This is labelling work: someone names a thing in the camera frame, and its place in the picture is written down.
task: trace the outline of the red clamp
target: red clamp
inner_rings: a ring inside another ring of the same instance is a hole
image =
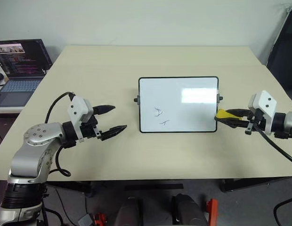
[[[95,225],[97,226],[105,226],[106,215],[104,213],[98,213],[96,216],[94,216]]]
[[[207,202],[207,212],[209,213],[209,226],[216,226],[218,216],[218,201],[216,199]]]

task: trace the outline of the table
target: table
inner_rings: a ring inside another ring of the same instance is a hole
[[[292,164],[258,133],[218,123],[215,133],[142,134],[138,129],[138,79],[145,76],[218,76],[224,97],[219,108],[247,108],[252,94],[267,90],[278,112],[292,111],[292,101],[248,47],[105,47],[68,46],[31,97],[0,146],[0,179],[6,179],[22,134],[44,122],[53,100],[65,91],[92,105],[116,109],[97,117],[99,129],[128,127],[106,141],[87,139],[60,154],[72,176],[49,181],[260,178],[292,176]],[[53,109],[49,122],[69,121],[69,99]],[[292,154],[292,140],[275,142]]]

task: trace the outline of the gray carpet floor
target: gray carpet floor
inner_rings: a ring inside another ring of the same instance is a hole
[[[171,225],[170,201],[178,193],[190,195],[200,206],[211,198],[219,202],[218,226],[276,226],[273,208],[279,202],[292,197],[292,178],[269,185],[259,185],[234,192],[223,193],[219,189],[220,180],[164,180],[164,181],[106,181],[93,182],[96,194],[86,198],[89,213],[105,213],[107,226],[112,226],[118,209],[128,197],[143,199],[144,225]],[[4,183],[0,184],[0,199]],[[173,190],[125,190],[128,185],[182,184],[183,189]],[[85,195],[80,192],[57,189],[69,218],[77,221],[86,214]],[[58,211],[65,223],[70,222],[63,212],[55,188],[48,187],[49,197],[45,199],[47,208]],[[292,226],[292,203],[279,209],[282,226]],[[49,225],[59,225],[57,217],[48,213]]]

